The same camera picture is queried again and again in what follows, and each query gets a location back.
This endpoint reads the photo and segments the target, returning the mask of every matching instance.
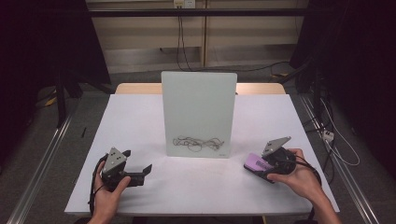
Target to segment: white board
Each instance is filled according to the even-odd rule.
[[[229,158],[235,73],[162,72],[168,156]]]

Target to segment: cable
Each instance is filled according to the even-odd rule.
[[[254,72],[254,71],[260,71],[260,70],[263,70],[263,69],[266,69],[266,68],[271,68],[271,70],[272,70],[273,66],[275,66],[277,64],[289,63],[287,61],[282,61],[282,62],[278,62],[278,63],[272,63],[272,64],[266,65],[264,67],[253,68],[253,69],[243,69],[243,70],[226,69],[226,68],[203,68],[203,69],[192,70],[192,68],[189,65],[189,61],[187,60],[186,48],[185,48],[185,44],[184,44],[184,31],[183,30],[184,30],[183,29],[183,19],[181,17],[178,17],[177,66],[183,72],[202,72],[202,71]],[[179,60],[178,60],[178,53],[179,53],[179,49],[180,49],[180,39],[181,39],[181,45],[182,45],[182,48],[183,48],[184,59],[186,61],[186,64],[187,64],[187,67],[189,68],[189,70],[183,69],[181,67],[181,65],[180,65]]]
[[[303,126],[306,126],[306,125],[309,123],[309,121],[314,121],[314,120],[317,120],[317,121],[318,121],[317,124],[318,124],[319,127],[316,128],[316,129],[307,130],[307,131],[305,131],[306,133],[312,133],[312,132],[317,132],[317,131],[322,132],[323,129],[327,128],[327,127],[329,126],[329,124],[331,124],[330,120],[327,120],[326,124],[322,124],[322,122],[320,122],[321,120],[323,120],[323,119],[321,118],[321,114],[322,114],[322,113],[323,113],[323,110],[320,111],[320,117],[319,117],[319,118],[318,118],[318,117],[313,117],[311,120],[307,120],[307,121],[305,121],[305,122],[303,123]]]
[[[329,115],[329,119],[330,119],[330,121],[331,121],[331,123],[332,123],[332,126],[333,126],[334,129],[337,131],[337,133],[340,134],[340,136],[343,138],[343,140],[349,145],[349,147],[352,149],[352,151],[353,151],[353,153],[356,155],[356,158],[358,159],[358,161],[357,161],[356,163],[351,163],[351,162],[345,161],[345,160],[341,157],[340,154],[338,154],[337,152],[334,151],[334,149],[330,146],[330,144],[329,144],[329,142],[328,142],[327,140],[323,140],[323,141],[325,141],[325,142],[329,145],[330,150],[331,150],[331,151],[334,153],[334,155],[335,155],[338,159],[340,159],[343,163],[348,164],[348,165],[351,165],[351,166],[357,166],[357,165],[359,165],[359,164],[361,163],[361,158],[359,157],[358,153],[357,153],[356,150],[353,148],[353,146],[349,144],[349,142],[345,139],[345,137],[338,131],[338,129],[335,127],[335,124],[334,124],[334,122],[332,121],[330,112],[329,112],[329,110],[328,110],[326,104],[323,102],[322,99],[320,99],[320,101],[323,103],[323,105],[324,105],[324,107],[325,107],[325,109],[326,109],[326,112],[327,112],[327,114]]]
[[[178,17],[177,65],[181,71],[192,72],[192,69],[190,68],[190,65],[189,65],[189,61],[187,60],[186,48],[184,46],[184,34],[183,33],[184,33],[183,32],[183,19],[181,17]],[[190,71],[184,70],[183,68],[181,68],[179,61],[178,61],[178,49],[180,48],[180,38],[181,38],[181,43],[182,43],[182,47],[183,47],[184,59],[186,60],[187,67],[189,68]]]
[[[288,160],[276,160],[276,161],[295,163],[295,164],[302,165],[302,166],[305,166],[305,167],[309,168],[312,171],[312,173],[314,173],[314,175],[317,178],[319,184],[322,185],[321,178],[320,178],[320,175],[318,173],[318,170],[315,167],[313,167],[308,161],[306,161],[303,157],[299,157],[297,155],[294,155],[294,156],[300,158],[305,163],[304,162],[300,162],[300,161],[288,161]]]
[[[93,211],[95,209],[95,195],[96,192],[102,188],[100,187],[97,191],[95,191],[95,180],[96,180],[96,173],[99,169],[99,165],[102,161],[106,161],[108,157],[108,154],[106,154],[104,157],[102,157],[98,163],[96,163],[95,169],[93,170],[93,174],[92,174],[92,183],[91,183],[91,193],[90,193],[90,201],[88,202],[88,204],[90,205],[90,212],[91,212],[91,216],[93,216]]]
[[[332,161],[331,155],[332,155],[332,151],[331,150],[327,151],[326,161],[324,162],[324,164],[322,166],[322,171],[326,174],[325,169],[327,167],[328,162],[330,161],[330,163],[332,164],[332,176],[331,176],[330,180],[328,181],[329,185],[334,181],[334,177],[335,177],[334,163]]]

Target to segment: metal rail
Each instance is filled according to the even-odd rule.
[[[68,114],[66,121],[64,124],[56,129],[52,140],[47,147],[47,150],[41,159],[35,173],[33,174],[26,190],[22,194],[20,200],[18,201],[17,205],[14,208],[7,224],[22,224],[26,219],[26,216],[32,207],[33,202],[35,201],[35,196],[37,195],[38,191],[40,190],[41,184],[44,181],[44,178],[50,168],[50,165],[53,161],[53,158],[56,155],[56,152],[61,144],[64,135],[69,127],[71,118],[75,114],[77,107],[78,107],[79,100],[72,105],[71,111]]]
[[[265,8],[265,9],[228,9],[228,8],[158,8],[158,9],[90,9],[89,11],[71,9],[38,9],[42,16],[56,17],[296,17],[326,16],[333,8]]]
[[[312,103],[308,98],[304,96],[300,96],[303,105],[305,107],[306,113],[308,116],[313,120],[313,123],[316,128],[319,128],[320,125],[316,119],[314,119],[314,113],[311,110]],[[326,150],[330,152],[331,146],[324,142],[326,146]],[[336,147],[333,150],[339,154],[338,149]],[[379,221],[375,215],[373,207],[370,205],[369,201],[367,200],[366,196],[364,195],[363,191],[359,187],[358,183],[356,182],[355,178],[353,177],[352,173],[350,173],[348,167],[343,162],[339,161],[338,158],[331,154],[332,159],[334,161],[334,166],[338,171],[338,174],[341,176],[346,189],[348,190],[353,202],[355,203],[356,207],[358,208],[359,212],[361,213],[361,217],[363,218],[366,224],[379,224]]]

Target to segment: dark background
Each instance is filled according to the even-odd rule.
[[[314,52],[334,100],[375,157],[396,176],[392,164],[396,157],[392,145],[396,114],[392,90],[396,84],[396,20],[392,2],[312,0],[309,6],[337,8],[339,26],[329,33],[326,48],[316,51],[332,17],[306,18],[290,64],[298,67]],[[29,125],[37,92],[53,86],[58,73],[71,76],[69,72],[73,71],[102,83],[110,80],[91,19],[37,14],[40,8],[87,10],[85,1],[7,0],[0,8],[3,162]],[[306,76],[309,86],[312,75]]]
[[[38,91],[55,86],[58,74],[110,83],[92,20],[45,15],[44,8],[87,10],[84,0],[2,1],[0,165],[31,122]]]

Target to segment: white tabletop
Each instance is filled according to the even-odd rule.
[[[311,204],[287,186],[270,184],[244,168],[250,152],[261,154],[273,139],[291,136],[284,147],[299,147],[320,167],[288,95],[237,95],[230,159],[167,157],[161,95],[111,95],[91,150],[65,212],[88,215],[92,172],[116,147],[130,149],[125,171],[152,164],[143,187],[128,188],[118,213],[128,216],[229,216],[308,213]],[[322,179],[323,173],[318,169]],[[323,189],[339,211],[329,185]]]

